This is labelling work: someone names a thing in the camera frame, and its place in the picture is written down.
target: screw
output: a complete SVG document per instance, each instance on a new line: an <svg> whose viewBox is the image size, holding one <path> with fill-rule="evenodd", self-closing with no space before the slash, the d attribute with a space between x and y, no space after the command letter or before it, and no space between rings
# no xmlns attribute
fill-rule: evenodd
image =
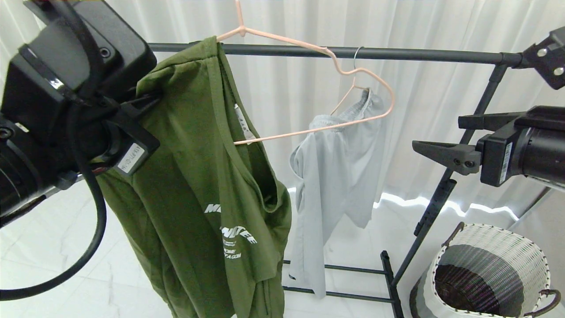
<svg viewBox="0 0 565 318"><path fill-rule="evenodd" d="M545 49L545 48L540 49L540 50L537 52L537 56L539 56L539 57L544 57L545 54L547 54L547 49Z"/></svg>
<svg viewBox="0 0 565 318"><path fill-rule="evenodd" d="M9 128L6 128L6 127L0 127L0 139L8 139L13 134L14 134L14 132L12 131L12 129L9 129Z"/></svg>
<svg viewBox="0 0 565 318"><path fill-rule="evenodd" d="M108 57L110 57L110 50L108 50L106 48L100 48L100 55L103 58L108 58Z"/></svg>
<svg viewBox="0 0 565 318"><path fill-rule="evenodd" d="M553 74L555 74L555 76L561 76L563 75L563 73L565 73L565 68L563 67L558 67L555 70L553 70Z"/></svg>

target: rack leg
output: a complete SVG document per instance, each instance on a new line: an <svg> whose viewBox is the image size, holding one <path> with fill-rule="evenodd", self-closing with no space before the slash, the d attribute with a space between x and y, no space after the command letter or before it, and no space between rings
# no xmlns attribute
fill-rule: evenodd
<svg viewBox="0 0 565 318"><path fill-rule="evenodd" d="M398 297L398 291L396 286L392 285L392 280L394 278L394 272L390 266L390 258L386 251L381 252L381 261L383 261L383 269L385 271L386 285L389 289L389 297L392 300L392 311L394 313L394 318L404 318L404 313L402 312L402 306L400 304L400 298Z"/></svg>
<svg viewBox="0 0 565 318"><path fill-rule="evenodd" d="M479 104L475 109L474 115L485 113L486 108L488 107L492 97L494 96L498 84L501 82L507 69L508 65L506 64L496 65L494 67L493 72L490 74L489 83L487 84L483 96L481 97L481 100L479 101ZM463 134L463 137L461 138L461 141L459 143L468 144L471 141L471 137L473 137L474 133L475 130L465 130L465 133ZM451 169L445 169L444 175L441 178L440 183L437 185L436 192L434 192L432 198L430 199L428 207L426 208L421 221L418 223L416 230L414 231L416 240L412 244L412 247L410 247L410 251L406 255L406 258L402 262L402 265L400 266L398 272L396 273L396 276L394 277L394 280L392 281L392 285L394 285L395 287L398 285L398 282L402 278L402 275L404 275L404 272L408 268L408 265L410 265L410 262L414 258L414 255L416 255L416 252L418 251L420 245L424 241L424 238L428 234L429 229L435 222L437 215L443 208L445 201L451 194L453 188L451 188L448 192L445 191L448 190L447 188L449 188L449 185L447 183L453 181L452 179L450 179L451 175L453 175L453 171Z"/></svg>

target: olive green t-shirt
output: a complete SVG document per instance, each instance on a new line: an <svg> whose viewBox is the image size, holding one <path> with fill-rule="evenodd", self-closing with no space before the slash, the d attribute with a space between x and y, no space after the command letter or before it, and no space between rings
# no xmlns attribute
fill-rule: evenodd
<svg viewBox="0 0 565 318"><path fill-rule="evenodd" d="M178 318L282 317L290 199L261 143L233 144L259 135L216 38L137 85L155 89L140 123L160 147L130 178L98 177L155 291Z"/></svg>

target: woven basket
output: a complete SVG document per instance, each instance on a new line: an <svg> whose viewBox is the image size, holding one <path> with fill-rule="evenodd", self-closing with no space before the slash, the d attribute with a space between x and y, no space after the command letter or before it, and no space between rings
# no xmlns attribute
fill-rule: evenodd
<svg viewBox="0 0 565 318"><path fill-rule="evenodd" d="M414 318L537 317L560 301L541 249L484 224L460 223L410 293ZM543 296L555 295L538 310Z"/></svg>

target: floor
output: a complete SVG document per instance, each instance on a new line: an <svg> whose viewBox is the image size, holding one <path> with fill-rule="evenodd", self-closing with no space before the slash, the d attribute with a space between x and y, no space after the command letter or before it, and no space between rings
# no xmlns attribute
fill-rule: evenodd
<svg viewBox="0 0 565 318"><path fill-rule="evenodd" d="M325 247L327 264L381 269L380 252L387 250L397 270L410 248L414 226L426 200L404 201L386 196L375 204L373 219L366 229L342 219ZM401 280L398 292L406 317L407 297L440 244L459 221L484 222L500 227L514 223L508 211L471 209L457 211L456 205L440 214L419 253ZM82 254L94 231L95 213L83 183L61 192L37 210L0 231L0 288L12 289L37 284L68 268ZM284 274L284 284L292 281ZM384 277L327 270L328 290L387 297ZM389 304L334 298L318 299L310 294L286 292L285 317L368 318L393 317ZM167 306L153 292L127 239L112 213L100 249L78 275L63 285L32 298L1 302L0 316L9 318L169 318ZM565 316L560 306L552 315Z"/></svg>

